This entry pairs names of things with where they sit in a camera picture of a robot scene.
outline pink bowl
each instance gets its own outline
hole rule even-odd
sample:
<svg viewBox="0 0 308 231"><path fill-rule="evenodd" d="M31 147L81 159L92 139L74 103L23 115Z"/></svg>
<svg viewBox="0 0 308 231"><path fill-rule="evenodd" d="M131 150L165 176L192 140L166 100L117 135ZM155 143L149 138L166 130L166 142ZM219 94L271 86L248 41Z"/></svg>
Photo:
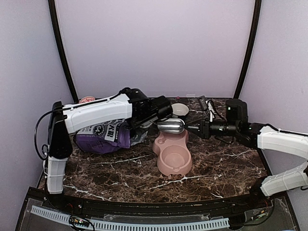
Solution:
<svg viewBox="0 0 308 231"><path fill-rule="evenodd" d="M191 170L192 156L187 142L187 130L181 134L160 132L153 144L153 151L158 155L157 167L162 174L185 176Z"/></svg>

